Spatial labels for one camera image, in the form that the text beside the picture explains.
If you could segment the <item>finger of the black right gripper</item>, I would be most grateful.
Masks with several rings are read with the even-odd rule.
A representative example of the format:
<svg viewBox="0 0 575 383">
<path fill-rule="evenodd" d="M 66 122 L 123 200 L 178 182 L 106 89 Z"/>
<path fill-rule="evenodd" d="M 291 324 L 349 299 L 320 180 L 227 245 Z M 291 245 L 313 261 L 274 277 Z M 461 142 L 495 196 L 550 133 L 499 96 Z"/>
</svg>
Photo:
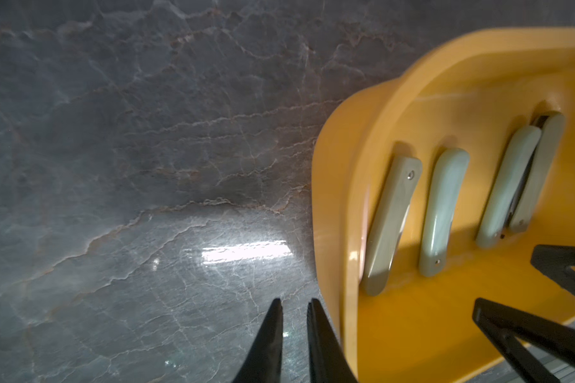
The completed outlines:
<svg viewBox="0 0 575 383">
<path fill-rule="evenodd" d="M 526 382 L 558 382 L 522 345 L 525 341 L 575 368 L 575 329 L 485 298 L 477 298 L 472 319 Z"/>
<path fill-rule="evenodd" d="M 539 244 L 533 249 L 530 263 L 575 296 L 575 247 Z"/>
</svg>

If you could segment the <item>yellow plastic storage tray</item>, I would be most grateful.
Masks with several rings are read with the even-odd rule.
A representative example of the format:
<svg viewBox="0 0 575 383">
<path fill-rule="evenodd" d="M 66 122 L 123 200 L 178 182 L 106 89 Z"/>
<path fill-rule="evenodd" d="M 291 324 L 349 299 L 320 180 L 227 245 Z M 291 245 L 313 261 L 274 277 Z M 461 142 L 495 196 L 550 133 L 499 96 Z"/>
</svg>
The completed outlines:
<svg viewBox="0 0 575 383">
<path fill-rule="evenodd" d="M 475 238 L 512 135 L 558 111 L 566 126 L 533 219 L 489 249 Z M 418 272 L 426 203 L 439 156 L 469 153 L 447 262 Z M 399 224 L 384 291 L 359 281 L 366 234 L 395 156 L 423 173 Z M 575 246 L 575 27 L 481 30 L 449 41 L 402 76 L 357 92 L 328 118 L 312 161 L 316 272 L 343 352 L 362 382 L 462 382 L 501 361 L 476 327 L 486 298 L 575 321 L 575 297 L 532 267 L 538 244 Z"/>
</svg>

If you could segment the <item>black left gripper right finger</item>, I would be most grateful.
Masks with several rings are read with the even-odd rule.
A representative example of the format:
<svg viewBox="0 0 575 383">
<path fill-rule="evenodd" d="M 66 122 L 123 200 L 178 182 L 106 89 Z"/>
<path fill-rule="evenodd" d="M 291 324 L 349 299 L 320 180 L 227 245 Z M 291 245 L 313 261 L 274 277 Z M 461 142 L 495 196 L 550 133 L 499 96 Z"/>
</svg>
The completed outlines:
<svg viewBox="0 0 575 383">
<path fill-rule="evenodd" d="M 307 325 L 311 382 L 356 383 L 357 379 L 343 355 L 340 343 L 317 298 L 313 298 L 308 303 Z"/>
</svg>

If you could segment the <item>grey green folding fruit knife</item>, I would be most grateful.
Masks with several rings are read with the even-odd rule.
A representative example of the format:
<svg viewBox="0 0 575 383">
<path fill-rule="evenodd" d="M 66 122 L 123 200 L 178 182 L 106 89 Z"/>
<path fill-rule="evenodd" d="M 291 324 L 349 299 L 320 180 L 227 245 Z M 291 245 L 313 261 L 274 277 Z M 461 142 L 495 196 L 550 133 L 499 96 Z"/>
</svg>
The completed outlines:
<svg viewBox="0 0 575 383">
<path fill-rule="evenodd" d="M 396 156 L 391 161 L 367 236 L 361 285 L 369 296 L 380 295 L 387 285 L 410 202 L 422 171 L 422 162 L 417 158 Z"/>
</svg>

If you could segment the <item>teal folding fruit knife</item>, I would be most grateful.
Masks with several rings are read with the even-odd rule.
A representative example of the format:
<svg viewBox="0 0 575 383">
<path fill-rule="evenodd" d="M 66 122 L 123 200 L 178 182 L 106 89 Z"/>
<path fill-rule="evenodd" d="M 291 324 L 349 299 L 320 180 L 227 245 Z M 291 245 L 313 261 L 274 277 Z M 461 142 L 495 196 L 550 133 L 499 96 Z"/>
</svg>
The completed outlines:
<svg viewBox="0 0 575 383">
<path fill-rule="evenodd" d="M 491 248 L 500 240 L 510 206 L 540 138 L 541 129 L 532 125 L 512 135 L 476 236 L 478 247 Z"/>
<path fill-rule="evenodd" d="M 418 262 L 418 270 L 425 277 L 438 274 L 446 264 L 451 226 L 469 162 L 467 151 L 452 148 L 435 163 Z"/>
</svg>

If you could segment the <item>olive green folding fruit knife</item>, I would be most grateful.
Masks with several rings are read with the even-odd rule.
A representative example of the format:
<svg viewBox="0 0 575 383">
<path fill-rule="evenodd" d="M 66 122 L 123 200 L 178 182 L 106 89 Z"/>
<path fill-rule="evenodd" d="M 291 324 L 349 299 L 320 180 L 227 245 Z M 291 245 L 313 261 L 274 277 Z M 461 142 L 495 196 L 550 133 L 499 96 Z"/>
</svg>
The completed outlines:
<svg viewBox="0 0 575 383">
<path fill-rule="evenodd" d="M 549 112 L 538 116 L 533 123 L 541 131 L 541 137 L 512 201 L 507 220 L 507 227 L 512 233 L 524 232 L 530 225 L 559 148 L 566 121 L 562 113 Z"/>
</svg>

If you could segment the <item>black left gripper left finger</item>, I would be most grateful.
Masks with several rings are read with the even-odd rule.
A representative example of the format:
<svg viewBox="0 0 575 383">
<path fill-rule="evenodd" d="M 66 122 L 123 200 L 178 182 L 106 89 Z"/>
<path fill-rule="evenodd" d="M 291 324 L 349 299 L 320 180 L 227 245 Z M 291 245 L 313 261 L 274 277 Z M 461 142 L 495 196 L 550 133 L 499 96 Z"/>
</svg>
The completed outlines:
<svg viewBox="0 0 575 383">
<path fill-rule="evenodd" d="M 269 307 L 243 365 L 233 379 L 237 382 L 280 382 L 284 314 L 279 298 Z"/>
</svg>

